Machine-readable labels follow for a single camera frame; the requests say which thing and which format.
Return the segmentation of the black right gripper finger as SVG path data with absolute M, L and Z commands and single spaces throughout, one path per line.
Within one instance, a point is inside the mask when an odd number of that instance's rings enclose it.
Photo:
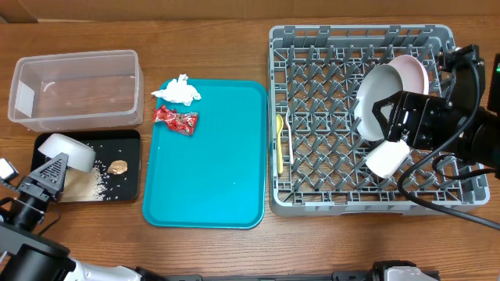
M 383 107 L 391 105 L 392 108 L 402 108 L 403 102 L 402 97 L 405 94 L 405 91 L 398 91 L 393 95 L 380 99 L 379 101 L 375 101 L 373 103 L 372 110 L 380 111 Z
M 384 139 L 387 140 L 393 116 L 392 107 L 373 107 L 373 115 L 378 122 Z

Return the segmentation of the grey plate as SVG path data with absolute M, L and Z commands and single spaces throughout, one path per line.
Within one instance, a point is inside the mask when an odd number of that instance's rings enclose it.
M 372 113 L 376 101 L 390 97 L 403 89 L 402 79 L 395 67 L 383 64 L 375 66 L 363 79 L 356 94 L 359 101 L 354 117 L 360 118 L 357 130 L 362 138 L 378 141 L 384 138 L 382 129 Z

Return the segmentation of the pink plate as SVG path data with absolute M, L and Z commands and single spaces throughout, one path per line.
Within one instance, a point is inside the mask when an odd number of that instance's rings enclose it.
M 429 94 L 429 78 L 423 64 L 411 55 L 400 55 L 389 62 L 401 79 L 404 91 Z

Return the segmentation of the white paper cup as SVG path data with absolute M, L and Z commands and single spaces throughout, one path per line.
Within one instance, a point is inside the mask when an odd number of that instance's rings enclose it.
M 410 147 L 400 140 L 384 140 L 366 156 L 366 166 L 377 176 L 391 177 L 410 153 Z

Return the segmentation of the bowl of rice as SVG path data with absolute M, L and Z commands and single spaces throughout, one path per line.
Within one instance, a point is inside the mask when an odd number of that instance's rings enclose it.
M 86 173 L 90 173 L 93 169 L 95 151 L 86 144 L 66 135 L 53 133 L 38 150 L 49 158 L 54 158 L 60 153 L 68 155 L 67 165 L 70 168 Z

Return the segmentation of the brown food scrap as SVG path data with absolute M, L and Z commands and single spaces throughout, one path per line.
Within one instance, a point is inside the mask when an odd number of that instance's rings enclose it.
M 109 165 L 107 173 L 113 175 L 121 175 L 125 173 L 127 170 L 128 170 L 128 164 L 126 161 L 116 160 Z

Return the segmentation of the white plastic spoon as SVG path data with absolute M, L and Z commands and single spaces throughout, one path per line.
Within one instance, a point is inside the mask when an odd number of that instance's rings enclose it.
M 287 127 L 287 134 L 288 134 L 288 155 L 289 155 L 289 162 L 290 166 L 292 166 L 295 162 L 294 160 L 294 152 L 293 152 L 293 144 L 292 144 L 292 132 L 291 132 L 291 126 L 289 123 L 289 117 L 290 117 L 290 109 L 287 108 L 287 112 L 285 115 L 285 126 Z

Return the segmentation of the yellow plastic spoon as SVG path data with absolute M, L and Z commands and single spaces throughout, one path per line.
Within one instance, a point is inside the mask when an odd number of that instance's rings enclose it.
M 277 127 L 277 171 L 278 174 L 282 174 L 284 171 L 283 154 L 281 146 L 281 133 L 283 130 L 284 121 L 280 114 L 276 115 L 276 127 Z

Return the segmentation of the red candy wrapper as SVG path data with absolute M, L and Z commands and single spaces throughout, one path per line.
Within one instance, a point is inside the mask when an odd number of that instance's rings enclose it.
M 169 130 L 191 136 L 198 122 L 198 113 L 179 113 L 176 109 L 168 109 L 162 105 L 155 110 L 153 119 L 155 123 L 165 123 Z

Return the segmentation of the white tissue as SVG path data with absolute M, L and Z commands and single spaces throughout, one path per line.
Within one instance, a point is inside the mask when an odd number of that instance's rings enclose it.
M 193 101 L 202 99 L 196 88 L 188 84 L 188 75 L 180 74 L 177 79 L 171 80 L 165 89 L 153 91 L 151 95 L 175 104 L 190 106 Z

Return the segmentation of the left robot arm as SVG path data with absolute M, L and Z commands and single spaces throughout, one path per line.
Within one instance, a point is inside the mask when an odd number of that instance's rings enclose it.
M 64 280 L 113 281 L 136 280 L 143 277 L 124 266 L 91 265 L 70 257 L 70 249 L 43 236 L 49 228 L 34 233 L 35 226 L 45 219 L 52 201 L 62 194 L 69 155 L 60 153 L 33 170 L 14 186 L 18 177 L 15 167 L 1 160 L 1 185 L 14 190 L 19 197 L 4 197 L 1 204 L 1 253 L 9 257 L 1 271 L 2 280 Z

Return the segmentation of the grey dishwasher rack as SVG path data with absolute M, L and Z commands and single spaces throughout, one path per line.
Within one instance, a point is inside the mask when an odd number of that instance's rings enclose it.
M 452 78 L 436 55 L 456 47 L 452 30 L 431 25 L 283 25 L 269 33 L 270 208 L 280 216 L 399 213 L 427 215 L 407 201 L 397 176 L 380 178 L 366 166 L 374 143 L 363 139 L 354 117 L 364 77 L 400 55 L 418 59 L 430 93 L 444 97 Z M 288 131 L 281 146 L 284 171 L 277 171 L 276 115 L 290 109 L 294 164 Z

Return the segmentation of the spilled white rice pile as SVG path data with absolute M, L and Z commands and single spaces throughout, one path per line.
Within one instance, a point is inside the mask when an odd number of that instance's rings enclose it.
M 103 201 L 109 174 L 97 166 L 89 173 L 78 169 L 67 169 L 64 189 L 60 202 Z

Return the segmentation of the black tray bin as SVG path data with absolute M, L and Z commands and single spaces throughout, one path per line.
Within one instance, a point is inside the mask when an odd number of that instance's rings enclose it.
M 141 136 L 136 130 L 98 130 L 66 132 L 73 138 L 95 151 L 93 167 L 107 172 L 116 160 L 124 160 L 128 170 L 121 175 L 109 174 L 103 201 L 132 201 L 138 197 L 141 173 Z

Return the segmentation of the teal plastic tray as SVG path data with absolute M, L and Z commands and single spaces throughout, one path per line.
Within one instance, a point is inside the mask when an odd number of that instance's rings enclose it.
M 251 80 L 188 79 L 202 98 L 191 136 L 155 123 L 143 216 L 153 226 L 251 229 L 263 219 L 266 191 L 267 93 Z

